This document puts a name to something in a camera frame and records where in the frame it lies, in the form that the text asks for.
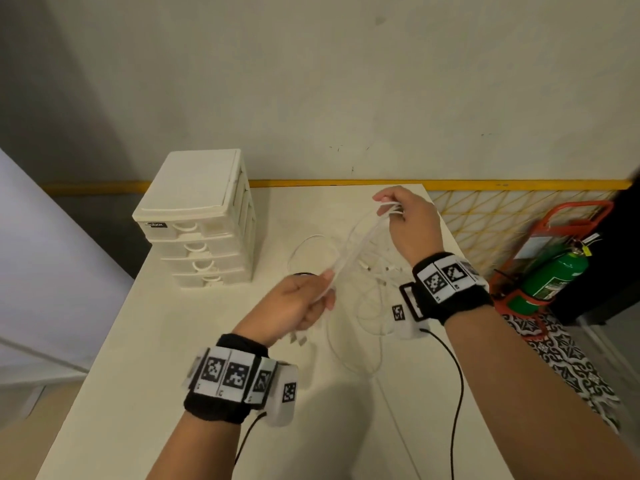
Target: person's right arm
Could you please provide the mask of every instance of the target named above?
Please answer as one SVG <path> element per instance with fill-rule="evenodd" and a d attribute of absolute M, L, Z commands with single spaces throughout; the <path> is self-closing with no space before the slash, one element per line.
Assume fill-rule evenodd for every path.
<path fill-rule="evenodd" d="M 374 199 L 403 205 L 390 231 L 411 266 L 444 250 L 433 204 L 404 187 Z M 514 478 L 640 478 L 627 446 L 493 307 L 453 315 L 444 328 Z"/>

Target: green fire extinguisher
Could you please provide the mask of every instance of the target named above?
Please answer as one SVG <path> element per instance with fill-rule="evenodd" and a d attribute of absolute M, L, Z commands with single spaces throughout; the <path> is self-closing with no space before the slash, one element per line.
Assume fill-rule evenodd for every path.
<path fill-rule="evenodd" d="M 551 301 L 560 290 L 585 272 L 589 266 L 587 256 L 591 256 L 591 252 L 583 242 L 572 244 L 551 257 L 542 256 L 525 272 L 518 288 L 537 300 Z M 533 315 L 539 308 L 521 296 L 509 300 L 507 307 L 524 316 Z"/>

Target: wristband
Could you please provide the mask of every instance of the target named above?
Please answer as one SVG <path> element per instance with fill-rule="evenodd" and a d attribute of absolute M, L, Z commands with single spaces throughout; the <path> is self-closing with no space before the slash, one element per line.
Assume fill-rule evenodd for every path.
<path fill-rule="evenodd" d="M 444 323 L 456 313 L 493 306 L 489 285 L 466 259 L 437 253 L 413 267 L 413 295 L 425 318 Z"/>
<path fill-rule="evenodd" d="M 184 409 L 205 421 L 241 424 L 260 408 L 276 368 L 267 347 L 240 335 L 222 335 L 196 358 Z"/>

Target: hand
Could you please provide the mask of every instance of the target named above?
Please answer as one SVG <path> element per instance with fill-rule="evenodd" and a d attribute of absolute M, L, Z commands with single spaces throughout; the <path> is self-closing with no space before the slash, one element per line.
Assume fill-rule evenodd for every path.
<path fill-rule="evenodd" d="M 440 216 L 434 204 L 396 185 L 373 195 L 378 202 L 400 202 L 404 213 L 389 216 L 389 232 L 396 249 L 413 267 L 429 256 L 444 251 Z M 381 216 L 388 206 L 378 209 Z"/>
<path fill-rule="evenodd" d="M 325 308 L 332 310 L 335 305 L 333 290 L 314 301 L 332 277 L 330 269 L 319 276 L 287 276 L 236 325 L 233 333 L 271 347 L 291 331 L 308 329 Z"/>

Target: person's left arm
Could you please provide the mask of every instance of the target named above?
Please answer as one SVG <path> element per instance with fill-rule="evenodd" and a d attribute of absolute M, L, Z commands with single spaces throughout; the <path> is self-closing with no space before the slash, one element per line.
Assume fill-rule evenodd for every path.
<path fill-rule="evenodd" d="M 270 347 L 291 331 L 308 329 L 325 308 L 333 309 L 333 292 L 315 301 L 331 278 L 330 271 L 320 276 L 287 276 L 236 325 L 233 333 Z M 147 480 L 229 480 L 239 439 L 240 424 L 206 421 L 185 411 Z"/>

